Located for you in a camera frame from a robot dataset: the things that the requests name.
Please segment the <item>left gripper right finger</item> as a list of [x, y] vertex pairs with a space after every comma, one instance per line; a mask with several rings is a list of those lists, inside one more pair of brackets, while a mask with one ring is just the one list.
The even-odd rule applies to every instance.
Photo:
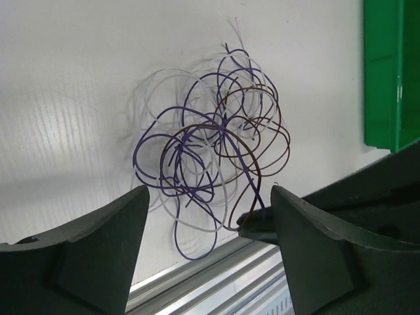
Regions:
[[271, 206], [296, 314], [419, 313], [419, 244], [370, 232], [281, 186]]

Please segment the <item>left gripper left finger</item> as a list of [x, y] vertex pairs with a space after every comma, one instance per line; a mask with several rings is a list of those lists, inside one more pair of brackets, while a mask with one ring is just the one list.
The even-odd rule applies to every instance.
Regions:
[[2, 314], [124, 314], [150, 194], [108, 205], [14, 244], [1, 244]]

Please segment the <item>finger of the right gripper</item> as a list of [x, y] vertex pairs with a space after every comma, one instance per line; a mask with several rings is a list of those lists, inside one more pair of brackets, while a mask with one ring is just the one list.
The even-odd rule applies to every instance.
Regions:
[[419, 243], [418, 141], [303, 198], [280, 185], [272, 191], [381, 236]]

